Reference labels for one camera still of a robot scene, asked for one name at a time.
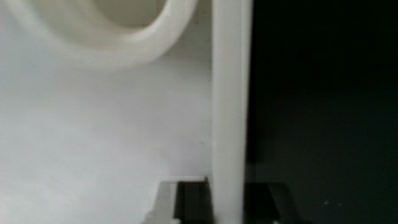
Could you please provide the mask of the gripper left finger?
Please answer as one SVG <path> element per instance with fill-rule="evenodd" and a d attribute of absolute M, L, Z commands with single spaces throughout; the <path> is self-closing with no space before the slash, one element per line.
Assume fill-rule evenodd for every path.
<path fill-rule="evenodd" d="M 161 183 L 154 208 L 141 224 L 210 224 L 207 177 L 191 177 Z"/>

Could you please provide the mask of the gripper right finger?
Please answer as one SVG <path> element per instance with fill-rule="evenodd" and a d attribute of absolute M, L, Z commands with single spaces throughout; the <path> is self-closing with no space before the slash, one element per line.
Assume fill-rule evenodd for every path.
<path fill-rule="evenodd" d="M 290 188 L 285 183 L 246 184 L 246 224 L 313 224 L 299 213 Z"/>

